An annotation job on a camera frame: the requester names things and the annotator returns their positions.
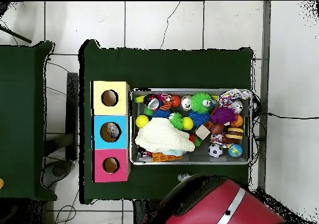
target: white towel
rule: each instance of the white towel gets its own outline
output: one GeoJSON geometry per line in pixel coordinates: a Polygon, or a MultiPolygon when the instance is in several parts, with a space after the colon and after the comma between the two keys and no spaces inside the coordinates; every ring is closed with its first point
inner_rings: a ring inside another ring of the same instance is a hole
{"type": "Polygon", "coordinates": [[[153,118],[138,131],[135,143],[150,152],[180,150],[193,152],[189,134],[177,130],[166,118],[153,118]]]}

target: metal tray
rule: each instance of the metal tray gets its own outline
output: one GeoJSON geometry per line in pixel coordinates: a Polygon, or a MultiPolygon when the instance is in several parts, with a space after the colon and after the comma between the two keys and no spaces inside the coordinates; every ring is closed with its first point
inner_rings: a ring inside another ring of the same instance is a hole
{"type": "MultiPolygon", "coordinates": [[[[150,89],[139,89],[134,88],[130,91],[130,162],[134,165],[242,165],[248,164],[252,160],[252,99],[250,90],[241,90],[246,91],[250,94],[250,98],[247,100],[241,100],[243,104],[243,110],[240,115],[244,119],[244,137],[240,140],[240,144],[243,149],[243,154],[239,158],[234,158],[228,155],[227,149],[223,150],[223,155],[221,157],[215,158],[211,157],[208,154],[208,147],[210,146],[210,136],[208,136],[202,144],[195,149],[194,152],[186,153],[182,159],[175,161],[166,161],[166,162],[152,162],[151,157],[140,157],[137,155],[138,146],[134,142],[134,135],[137,131],[135,125],[135,119],[138,115],[143,114],[144,104],[135,103],[134,98],[138,96],[143,96],[147,94],[160,94],[165,93],[169,95],[193,95],[197,92],[206,92],[210,95],[221,95],[228,89],[195,89],[195,88],[150,88],[150,89]]],[[[187,116],[188,113],[183,111],[181,107],[175,108],[174,110],[181,113],[183,116],[187,116]]]]}

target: green table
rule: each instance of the green table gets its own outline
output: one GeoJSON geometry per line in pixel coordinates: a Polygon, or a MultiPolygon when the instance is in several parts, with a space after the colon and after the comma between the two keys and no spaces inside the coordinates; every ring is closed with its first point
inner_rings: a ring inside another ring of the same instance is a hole
{"type": "Polygon", "coordinates": [[[125,81],[131,88],[250,89],[253,52],[240,50],[101,49],[87,40],[80,60],[80,200],[162,199],[178,184],[178,174],[225,175],[248,184],[249,165],[131,166],[127,182],[92,183],[90,142],[90,81],[125,81]]]}
{"type": "Polygon", "coordinates": [[[40,183],[45,156],[44,65],[52,48],[52,42],[0,46],[0,197],[55,200],[40,183]]]}

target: yellow ball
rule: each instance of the yellow ball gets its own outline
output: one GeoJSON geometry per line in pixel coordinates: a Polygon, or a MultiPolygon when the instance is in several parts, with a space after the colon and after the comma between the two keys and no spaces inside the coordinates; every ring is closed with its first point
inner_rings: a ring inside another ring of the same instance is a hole
{"type": "Polygon", "coordinates": [[[4,185],[3,179],[0,179],[0,189],[2,189],[3,185],[4,185]]]}
{"type": "Polygon", "coordinates": [[[184,130],[192,130],[194,126],[193,120],[190,117],[184,117],[183,126],[184,126],[184,130]]]}
{"type": "Polygon", "coordinates": [[[135,121],[136,126],[139,128],[144,127],[144,125],[148,122],[149,122],[148,117],[145,115],[139,115],[139,117],[137,117],[137,119],[135,121]]]}

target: pink box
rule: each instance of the pink box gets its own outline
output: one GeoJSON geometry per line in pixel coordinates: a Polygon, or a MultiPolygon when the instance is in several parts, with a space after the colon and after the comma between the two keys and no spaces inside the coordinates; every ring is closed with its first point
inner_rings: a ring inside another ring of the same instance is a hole
{"type": "Polygon", "coordinates": [[[93,183],[105,182],[123,182],[127,181],[128,174],[130,173],[130,162],[128,161],[127,149],[106,149],[106,150],[93,150],[94,163],[92,152],[92,169],[94,167],[94,178],[92,175],[93,183]],[[118,168],[114,173],[108,173],[103,167],[103,163],[108,158],[114,158],[117,161],[118,168]]]}

